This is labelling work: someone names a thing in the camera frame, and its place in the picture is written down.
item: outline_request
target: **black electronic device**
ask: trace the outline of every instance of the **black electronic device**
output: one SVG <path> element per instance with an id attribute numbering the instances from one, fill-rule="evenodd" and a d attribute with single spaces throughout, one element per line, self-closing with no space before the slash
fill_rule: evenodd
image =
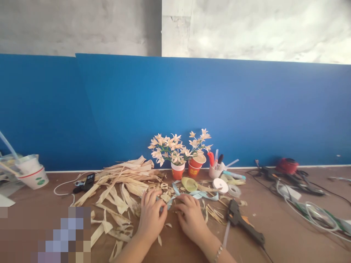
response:
<path id="1" fill-rule="evenodd" d="M 73 189 L 73 193 L 77 194 L 81 191 L 87 192 L 94 185 L 95 173 L 89 174 L 84 182 L 84 185 L 80 185 Z"/>

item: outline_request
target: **orange paper cup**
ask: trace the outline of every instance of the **orange paper cup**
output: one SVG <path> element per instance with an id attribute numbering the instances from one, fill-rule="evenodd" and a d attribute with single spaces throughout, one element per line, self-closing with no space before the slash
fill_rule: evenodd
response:
<path id="1" fill-rule="evenodd" d="M 194 168 L 201 168 L 201 166 L 206 163 L 206 156 L 199 155 L 189 160 L 189 164 Z"/>
<path id="2" fill-rule="evenodd" d="M 175 180 L 181 180 L 183 177 L 183 172 L 185 170 L 185 164 L 183 165 L 174 165 L 173 163 L 171 163 L 171 167 L 172 167 L 172 176 Z"/>
<path id="3" fill-rule="evenodd" d="M 198 167 L 198 168 L 192 167 L 192 166 L 189 164 L 189 170 L 188 170 L 189 177 L 195 178 L 195 177 L 197 176 L 197 174 L 199 173 L 200 168 L 201 168 L 201 167 Z"/>

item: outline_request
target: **power strip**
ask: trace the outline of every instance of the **power strip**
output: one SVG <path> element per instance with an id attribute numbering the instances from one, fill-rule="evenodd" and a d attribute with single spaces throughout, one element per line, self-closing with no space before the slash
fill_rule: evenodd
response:
<path id="1" fill-rule="evenodd" d="M 293 202 L 298 202 L 301 198 L 301 194 L 289 186 L 282 185 L 279 188 L 279 193 L 284 196 L 285 199 L 290 199 Z"/>

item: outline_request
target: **hand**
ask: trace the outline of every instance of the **hand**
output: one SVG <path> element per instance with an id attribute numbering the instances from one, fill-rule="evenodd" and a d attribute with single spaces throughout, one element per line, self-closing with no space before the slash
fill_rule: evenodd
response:
<path id="1" fill-rule="evenodd" d="M 156 196 L 161 193 L 162 191 L 155 190 L 151 190 L 148 193 L 144 192 L 141 199 L 141 214 L 136 236 L 146 241 L 149 246 L 161 233 L 167 217 L 167 205 L 165 202 L 162 199 L 156 201 Z"/>
<path id="2" fill-rule="evenodd" d="M 201 206 L 197 199 L 191 195 L 179 195 L 177 199 L 183 204 L 175 205 L 174 208 L 182 211 L 184 214 L 177 213 L 180 226 L 184 233 L 198 246 L 204 240 L 211 238 L 212 233 L 208 229 L 204 217 L 202 216 Z"/>

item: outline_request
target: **bracelet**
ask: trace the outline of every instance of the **bracelet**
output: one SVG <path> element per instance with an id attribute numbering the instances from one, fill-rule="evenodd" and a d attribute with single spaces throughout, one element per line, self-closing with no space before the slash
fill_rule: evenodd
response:
<path id="1" fill-rule="evenodd" d="M 215 258 L 215 263 L 217 263 L 217 260 L 219 258 L 219 255 L 221 254 L 222 250 L 223 250 L 223 245 L 221 245 L 219 247 L 218 251 L 217 251 L 217 255 L 216 255 L 216 258 Z"/>

